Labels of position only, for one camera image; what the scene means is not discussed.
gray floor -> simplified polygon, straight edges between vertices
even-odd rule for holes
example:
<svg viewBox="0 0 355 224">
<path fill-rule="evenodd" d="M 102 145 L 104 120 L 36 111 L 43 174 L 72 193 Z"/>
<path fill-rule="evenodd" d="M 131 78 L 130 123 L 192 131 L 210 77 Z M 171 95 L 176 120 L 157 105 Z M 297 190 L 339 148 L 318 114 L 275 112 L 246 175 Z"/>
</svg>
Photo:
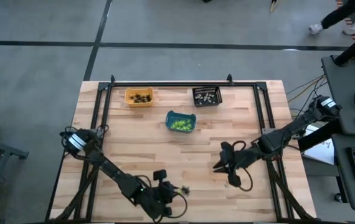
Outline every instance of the gray floor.
<svg viewBox="0 0 355 224">
<path fill-rule="evenodd" d="M 105 0 L 0 1 L 0 40 L 94 41 Z M 347 46 L 337 24 L 317 37 L 307 26 L 334 0 L 114 0 L 103 42 Z M 91 47 L 0 46 L 0 141 L 30 151 L 11 159 L 0 186 L 6 223 L 45 218 L 62 156 L 59 132 L 72 120 Z M 100 48 L 91 80 L 283 80 L 286 91 L 322 74 L 320 59 L 339 52 Z M 329 94 L 327 85 L 318 93 Z M 307 94 L 290 104 L 301 108 Z M 333 202 L 334 178 L 309 177 L 319 218 L 355 220 Z"/>
</svg>

white paper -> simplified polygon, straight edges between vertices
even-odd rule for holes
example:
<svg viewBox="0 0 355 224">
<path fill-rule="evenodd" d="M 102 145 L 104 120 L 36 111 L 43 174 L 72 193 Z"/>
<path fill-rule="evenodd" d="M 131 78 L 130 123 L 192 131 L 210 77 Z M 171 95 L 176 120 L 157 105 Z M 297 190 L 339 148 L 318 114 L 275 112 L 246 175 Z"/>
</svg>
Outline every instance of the white paper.
<svg viewBox="0 0 355 224">
<path fill-rule="evenodd" d="M 306 134 L 309 135 L 313 131 L 316 131 L 318 128 L 309 125 L 306 128 Z M 305 151 L 303 156 L 306 156 L 310 159 L 314 159 L 320 162 L 325 162 L 327 164 L 334 165 L 334 145 L 331 139 L 326 140 L 318 145 L 313 146 L 312 148 Z"/>
</svg>

black basket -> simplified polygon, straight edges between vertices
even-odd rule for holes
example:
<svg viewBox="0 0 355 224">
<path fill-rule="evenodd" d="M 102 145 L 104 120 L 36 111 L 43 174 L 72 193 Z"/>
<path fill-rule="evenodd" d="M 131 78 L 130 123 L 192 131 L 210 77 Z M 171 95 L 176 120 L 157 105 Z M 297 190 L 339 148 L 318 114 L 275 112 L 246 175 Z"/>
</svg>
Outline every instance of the black basket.
<svg viewBox="0 0 355 224">
<path fill-rule="evenodd" d="M 197 107 L 216 106 L 222 102 L 219 86 L 193 88 L 192 98 Z"/>
</svg>

blue container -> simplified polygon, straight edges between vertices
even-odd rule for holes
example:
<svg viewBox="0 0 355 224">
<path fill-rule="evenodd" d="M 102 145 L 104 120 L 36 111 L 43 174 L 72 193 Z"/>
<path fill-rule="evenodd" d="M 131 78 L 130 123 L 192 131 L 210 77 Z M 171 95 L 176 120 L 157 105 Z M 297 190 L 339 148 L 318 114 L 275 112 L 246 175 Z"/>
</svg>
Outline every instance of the blue container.
<svg viewBox="0 0 355 224">
<path fill-rule="evenodd" d="M 180 114 L 180 113 L 175 113 L 174 111 L 170 111 L 166 114 L 166 120 L 165 124 L 168 127 L 169 130 L 171 131 L 177 131 L 177 132 L 182 132 L 182 133 L 191 133 L 194 128 L 196 128 L 196 116 L 194 114 L 188 115 L 188 114 Z M 180 130 L 176 128 L 172 128 L 172 125 L 176 121 L 185 121 L 186 124 L 187 122 L 191 125 L 190 130 Z"/>
</svg>

white shoe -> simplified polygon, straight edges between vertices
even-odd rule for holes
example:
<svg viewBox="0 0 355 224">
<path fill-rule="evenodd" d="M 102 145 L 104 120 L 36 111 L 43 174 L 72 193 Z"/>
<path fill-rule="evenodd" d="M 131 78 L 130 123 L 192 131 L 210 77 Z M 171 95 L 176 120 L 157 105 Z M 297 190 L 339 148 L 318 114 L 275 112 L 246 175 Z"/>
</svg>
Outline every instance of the white shoe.
<svg viewBox="0 0 355 224">
<path fill-rule="evenodd" d="M 352 24 L 351 26 L 347 26 L 343 30 L 344 34 L 346 35 L 353 35 L 355 34 L 355 23 Z"/>
<path fill-rule="evenodd" d="M 309 26 L 309 31 L 311 34 L 315 35 L 323 31 L 323 26 L 321 25 L 321 22 L 310 25 Z"/>
</svg>

